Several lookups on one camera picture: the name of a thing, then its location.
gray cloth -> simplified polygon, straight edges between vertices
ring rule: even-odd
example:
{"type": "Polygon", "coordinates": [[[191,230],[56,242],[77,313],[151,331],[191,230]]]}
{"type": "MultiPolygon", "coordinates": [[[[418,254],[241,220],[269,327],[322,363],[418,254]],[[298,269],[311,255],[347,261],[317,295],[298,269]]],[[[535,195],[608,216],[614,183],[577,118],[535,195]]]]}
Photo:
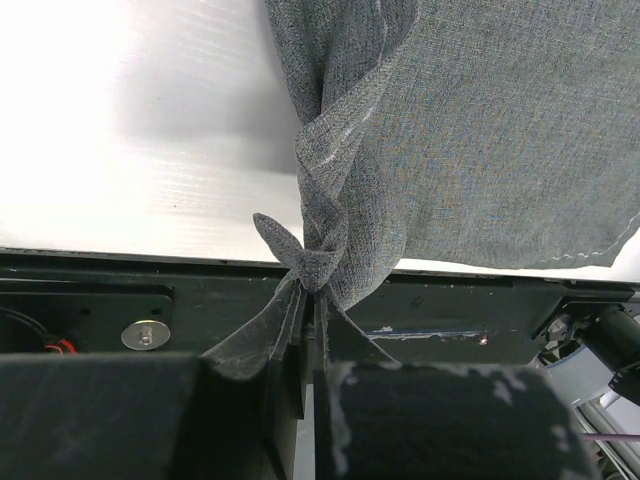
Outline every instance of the gray cloth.
{"type": "Polygon", "coordinates": [[[267,0],[296,141],[303,249],[342,306],[400,258],[610,266],[640,225],[640,1],[267,0]]]}

purple wire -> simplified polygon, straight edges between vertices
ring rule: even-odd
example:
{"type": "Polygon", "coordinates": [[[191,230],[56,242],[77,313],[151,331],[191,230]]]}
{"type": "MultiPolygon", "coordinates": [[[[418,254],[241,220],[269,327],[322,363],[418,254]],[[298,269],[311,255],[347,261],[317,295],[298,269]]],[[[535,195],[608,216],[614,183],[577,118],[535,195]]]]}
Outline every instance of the purple wire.
{"type": "Polygon", "coordinates": [[[640,442],[640,435],[626,435],[622,433],[585,433],[587,440],[600,440],[602,442],[640,442]]]}

